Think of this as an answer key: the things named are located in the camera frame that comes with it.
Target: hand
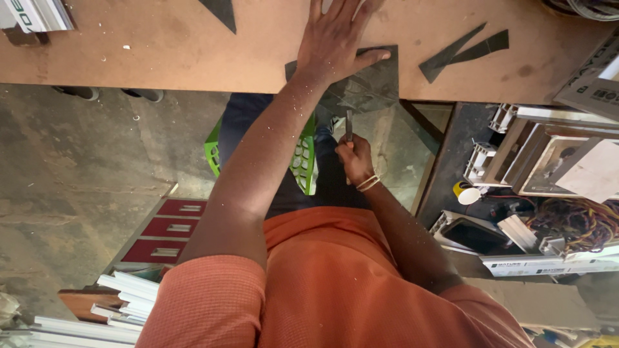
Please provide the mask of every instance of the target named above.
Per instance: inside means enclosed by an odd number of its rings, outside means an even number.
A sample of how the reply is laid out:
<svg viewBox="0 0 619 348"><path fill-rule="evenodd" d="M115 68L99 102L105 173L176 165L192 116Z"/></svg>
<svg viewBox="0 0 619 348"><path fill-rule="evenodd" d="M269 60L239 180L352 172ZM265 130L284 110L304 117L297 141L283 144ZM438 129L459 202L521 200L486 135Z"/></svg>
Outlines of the hand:
<svg viewBox="0 0 619 348"><path fill-rule="evenodd" d="M311 0L309 21L297 58L297 73L311 76L326 87L382 59L388 50L371 50L357 56L361 36L383 0L366 0L353 20L361 0L333 0L322 14L322 0Z"/></svg>
<svg viewBox="0 0 619 348"><path fill-rule="evenodd" d="M370 143L366 139L353 134L353 148L351 149L350 143L346 143L345 137L343 136L340 139L335 152L344 163L344 171L350 183L359 186L374 175Z"/></svg>

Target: red panel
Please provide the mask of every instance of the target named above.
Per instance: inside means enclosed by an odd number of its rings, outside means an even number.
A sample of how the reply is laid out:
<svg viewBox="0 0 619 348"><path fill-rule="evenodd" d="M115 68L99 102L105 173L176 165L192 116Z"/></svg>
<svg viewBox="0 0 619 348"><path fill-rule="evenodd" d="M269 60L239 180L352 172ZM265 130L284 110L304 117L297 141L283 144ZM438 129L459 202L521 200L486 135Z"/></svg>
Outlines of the red panel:
<svg viewBox="0 0 619 348"><path fill-rule="evenodd" d="M178 257L181 256L186 244L186 241L138 239L121 261L176 264L176 262L178 262ZM150 254L152 254L157 248L180 250L176 256L151 256Z"/></svg>
<svg viewBox="0 0 619 348"><path fill-rule="evenodd" d="M154 217L142 236L150 237L177 237L177 238L189 238L196 228L197 222L195 219L174 219L169 217ZM179 231L184 229L185 226L189 226L189 231Z"/></svg>
<svg viewBox="0 0 619 348"><path fill-rule="evenodd" d="M192 211L193 207L197 207L197 211ZM157 215L202 216L204 207L206 207L206 201L168 199L163 203Z"/></svg>

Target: orange shirt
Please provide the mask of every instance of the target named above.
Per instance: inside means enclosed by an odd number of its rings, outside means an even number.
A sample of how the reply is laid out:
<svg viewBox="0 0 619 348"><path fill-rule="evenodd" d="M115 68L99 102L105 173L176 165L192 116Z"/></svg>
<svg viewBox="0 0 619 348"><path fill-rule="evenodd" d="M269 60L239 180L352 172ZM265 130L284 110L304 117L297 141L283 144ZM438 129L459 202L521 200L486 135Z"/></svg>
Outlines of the orange shirt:
<svg viewBox="0 0 619 348"><path fill-rule="evenodd" d="M304 209L264 232L266 273L239 256L168 272L137 347L533 347L485 292L403 280L371 211Z"/></svg>

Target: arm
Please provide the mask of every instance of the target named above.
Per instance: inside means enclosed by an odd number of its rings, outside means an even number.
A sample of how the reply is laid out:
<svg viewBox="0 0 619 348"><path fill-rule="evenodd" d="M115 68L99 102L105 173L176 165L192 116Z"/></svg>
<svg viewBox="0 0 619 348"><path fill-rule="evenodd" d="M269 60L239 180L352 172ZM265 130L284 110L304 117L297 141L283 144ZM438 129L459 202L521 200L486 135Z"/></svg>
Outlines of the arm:
<svg viewBox="0 0 619 348"><path fill-rule="evenodd" d="M359 185L374 175L370 143L356 134L354 147L344 139L336 152L344 163L344 170L353 185ZM424 289L440 294L448 288L463 284L454 265L443 249L417 219L404 208L382 183L364 192L378 219L391 253L402 277Z"/></svg>
<svg viewBox="0 0 619 348"><path fill-rule="evenodd" d="M354 17L359 3L334 0L323 15L322 0L311 0L297 72L226 163L179 263L230 254L266 268L262 223L301 130L329 85L389 57L385 50L356 56L361 35L380 0L367 0Z"/></svg>

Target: green plastic chair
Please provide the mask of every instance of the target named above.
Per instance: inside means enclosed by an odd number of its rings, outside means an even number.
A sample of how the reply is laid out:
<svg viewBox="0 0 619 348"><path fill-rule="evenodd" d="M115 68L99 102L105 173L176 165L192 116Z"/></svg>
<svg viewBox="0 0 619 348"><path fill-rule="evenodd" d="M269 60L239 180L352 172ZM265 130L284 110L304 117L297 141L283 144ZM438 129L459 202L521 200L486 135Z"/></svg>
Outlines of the green plastic chair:
<svg viewBox="0 0 619 348"><path fill-rule="evenodd" d="M219 177L221 173L219 169L219 129L221 127L222 119L220 118L204 142L206 160L216 177ZM290 170L303 192L308 196L311 195L312 174L314 173L314 113L299 136L295 153L290 159Z"/></svg>

